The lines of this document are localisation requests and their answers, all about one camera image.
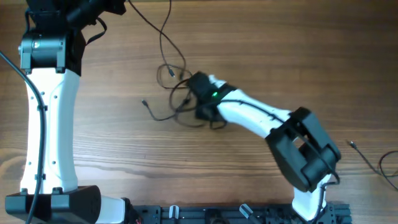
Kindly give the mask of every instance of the white arm segment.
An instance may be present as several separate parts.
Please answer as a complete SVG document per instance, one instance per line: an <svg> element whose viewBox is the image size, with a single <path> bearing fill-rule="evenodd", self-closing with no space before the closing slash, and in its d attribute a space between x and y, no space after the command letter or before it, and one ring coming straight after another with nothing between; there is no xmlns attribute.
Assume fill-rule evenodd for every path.
<svg viewBox="0 0 398 224"><path fill-rule="evenodd" d="M218 80L214 75L209 75L210 83L215 84L218 88L222 87L226 82L224 80ZM283 121L289 119L289 110L281 110L278 108L271 107L257 101L250 96L247 96L242 90L235 90L228 93L222 100L241 100L251 104L254 104L270 113L277 115ZM220 103L218 111L222 117L230 123L240 124L246 129L254 132L258 136L265 139L272 128L278 128L282 125L280 121L272 119L271 116L266 115L264 112L258 109L239 103ZM313 192L302 192L294 187L294 199L292 202L293 209L306 221L315 218L319 201L320 191L322 184L328 182L331 174L326 175L319 183L317 188ZM325 196L323 198L322 208L326 206Z"/></svg>
<svg viewBox="0 0 398 224"><path fill-rule="evenodd" d="M321 196L321 186L327 183L331 177L331 174L326 175L321 181L319 181L317 188L313 192L302 192L299 189L294 188L294 198L292 202L293 209L299 214L305 221L313 220L317 214L319 200ZM322 209L326 206L326 191L323 193Z"/></svg>
<svg viewBox="0 0 398 224"><path fill-rule="evenodd" d="M224 80L217 80L214 75L210 75L209 80L210 83L215 84L218 88L226 83ZM265 103L251 98L250 96L247 96L242 90L239 89L231 91L224 96L222 100L241 100L248 102L277 115L283 121L288 120L290 117L289 110L281 110L271 107ZM240 104L238 102L225 102L220 103L217 108L227 122L239 124L259 135L263 139L269 135L272 128L278 128L282 125L280 121L273 119L273 117L268 116L264 112L247 104Z"/></svg>
<svg viewBox="0 0 398 224"><path fill-rule="evenodd" d="M46 111L46 138L44 149L44 174L40 194L51 194L54 187L64 192L77 188L73 163L73 108L80 77L70 71L56 73L55 68L35 68L28 75L41 92ZM35 175L39 161L40 116L37 100L27 86L29 101L29 130L27 158L21 190L34 194Z"/></svg>

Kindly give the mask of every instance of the black plastic cover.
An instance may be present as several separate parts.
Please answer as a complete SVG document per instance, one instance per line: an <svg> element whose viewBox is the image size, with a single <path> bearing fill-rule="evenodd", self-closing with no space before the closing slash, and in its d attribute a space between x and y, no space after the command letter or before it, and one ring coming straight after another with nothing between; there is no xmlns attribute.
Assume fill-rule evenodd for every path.
<svg viewBox="0 0 398 224"><path fill-rule="evenodd" d="M303 192L313 192L319 181L329 174L330 170L306 143L299 148L295 146L296 132L308 139L320 157L333 170L341 159L341 154L320 126L317 117L306 108L294 111L282 126L271 130L266 141L280 171L294 187Z"/></svg>
<svg viewBox="0 0 398 224"><path fill-rule="evenodd" d="M6 197L6 212L26 221L33 195L16 193ZM32 223L95 223L101 211L101 193L97 186L79 187L62 193L40 194Z"/></svg>
<svg viewBox="0 0 398 224"><path fill-rule="evenodd" d="M69 69L81 75L81 58L86 46L83 34L39 34L28 32L21 42L21 69L29 74L33 68L55 68L57 73Z"/></svg>
<svg viewBox="0 0 398 224"><path fill-rule="evenodd" d="M126 12L124 0L27 0L27 3L35 29L43 34L81 31L95 24L104 11L118 15Z"/></svg>
<svg viewBox="0 0 398 224"><path fill-rule="evenodd" d="M203 72L196 72L189 78L187 86L197 98L197 107L199 108L202 105L220 101L228 93L236 90L235 87L227 83L218 88L216 85L210 83L207 74ZM206 121L224 121L217 109L217 104L201 107L201 109L196 110L195 117Z"/></svg>

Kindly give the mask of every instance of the robotic arm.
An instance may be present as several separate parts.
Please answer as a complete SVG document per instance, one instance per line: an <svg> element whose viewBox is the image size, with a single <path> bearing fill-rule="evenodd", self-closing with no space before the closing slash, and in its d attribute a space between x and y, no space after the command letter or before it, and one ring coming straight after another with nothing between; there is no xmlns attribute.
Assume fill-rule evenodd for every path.
<svg viewBox="0 0 398 224"><path fill-rule="evenodd" d="M36 26L32 30L28 26L22 38L21 68L41 92L46 105L44 175L32 222L137 223L144 219L147 224L158 223L156 220L162 217L157 208L153 217L144 218L145 210L138 212L139 207L133 208L126 198L103 196L97 186L78 186L73 163L73 108L86 45L81 30L95 24L103 11L123 14L124 1L27 0L27 3L30 10L26 16ZM290 112L271 107L213 75L198 72L187 85L197 97L197 118L236 123L266 140L282 174L294 186L293 209L302 220L313 220L326 206L323 186L341 159L315 115L305 108ZM6 197L6 212L22 220L27 220L36 182L41 178L37 176L40 117L30 88L28 97L25 172L20 192ZM294 141L303 136L304 144L297 148ZM170 212L170 219L175 221L183 213L176 208L161 209Z"/></svg>
<svg viewBox="0 0 398 224"><path fill-rule="evenodd" d="M305 108L291 113L271 107L214 75L198 72L187 85L197 97L197 118L236 123L266 140L282 174L294 186L293 209L304 220L313 220L321 199L322 208L326 205L321 187L341 159L315 115ZM294 144L298 135L308 139L299 148Z"/></svg>

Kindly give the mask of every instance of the cable connector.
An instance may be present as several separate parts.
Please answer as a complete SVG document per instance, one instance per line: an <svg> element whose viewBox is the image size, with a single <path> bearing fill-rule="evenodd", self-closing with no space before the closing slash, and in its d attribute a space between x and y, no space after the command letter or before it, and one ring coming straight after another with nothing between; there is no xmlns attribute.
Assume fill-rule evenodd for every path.
<svg viewBox="0 0 398 224"><path fill-rule="evenodd" d="M40 175L39 178L45 180L45 174Z"/></svg>
<svg viewBox="0 0 398 224"><path fill-rule="evenodd" d="M171 68L169 68L169 74L170 74L172 77L175 77L175 74L174 74L174 72L173 72L173 70L172 70Z"/></svg>
<svg viewBox="0 0 398 224"><path fill-rule="evenodd" d="M191 102L191 99L184 99L183 101L182 101L182 105L187 105L187 104L189 104L189 102Z"/></svg>
<svg viewBox="0 0 398 224"><path fill-rule="evenodd" d="M183 78L184 78L184 70L182 70L182 71L180 72L180 77L179 77L180 81L182 81Z"/></svg>
<svg viewBox="0 0 398 224"><path fill-rule="evenodd" d="M47 111L48 110L48 106L47 105L37 106L37 111L41 111L41 110Z"/></svg>
<svg viewBox="0 0 398 224"><path fill-rule="evenodd" d="M355 143L354 143L353 141L346 140L346 142L347 142L347 144L348 144L349 146L351 146L352 148L357 149L357 147L356 147L356 145L355 145Z"/></svg>
<svg viewBox="0 0 398 224"><path fill-rule="evenodd" d="M141 103L142 103L144 106L146 106L146 107L149 106L149 105L148 105L148 102L147 102L146 100L141 100Z"/></svg>

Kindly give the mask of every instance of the white robotic arm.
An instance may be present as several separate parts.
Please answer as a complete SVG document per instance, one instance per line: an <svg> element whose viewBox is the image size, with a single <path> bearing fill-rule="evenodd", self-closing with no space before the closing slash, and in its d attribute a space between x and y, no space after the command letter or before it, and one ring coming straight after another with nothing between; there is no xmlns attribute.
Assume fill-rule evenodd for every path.
<svg viewBox="0 0 398 224"><path fill-rule="evenodd" d="M74 192L78 190L78 180L73 162L73 109L80 76L68 69L65 70L65 73L57 73L55 68L35 68L28 78L40 91L47 106L44 151L45 178L42 181L40 194ZM29 87L27 87L27 92L29 131L21 192L33 195L39 161L40 117L37 100ZM99 217L96 223L122 223L124 221L125 201L123 199L101 195L99 204Z"/></svg>
<svg viewBox="0 0 398 224"><path fill-rule="evenodd" d="M216 107L225 121L241 125L264 139L267 139L271 130L280 128L288 121L291 115L291 111L274 108L255 100L247 96L242 90L229 86L226 81L216 79L214 75L209 75L208 83L206 83L206 75L197 73L192 78L192 81L188 81L188 86L198 97L199 105L206 104L212 100L220 101L221 103L217 104ZM271 116L259 110L259 108L273 115ZM337 154L335 160L339 159L338 156L340 156L340 153ZM283 168L285 164L278 163L278 165L282 171L285 170ZM326 206L325 192L322 191L322 185L328 182L331 174L320 171L320 175L322 179L315 183L311 190L309 190L309 187L298 189L295 186L295 181L292 178L288 178L295 186L292 207L305 221L313 220L316 217L320 200L322 200L321 210Z"/></svg>

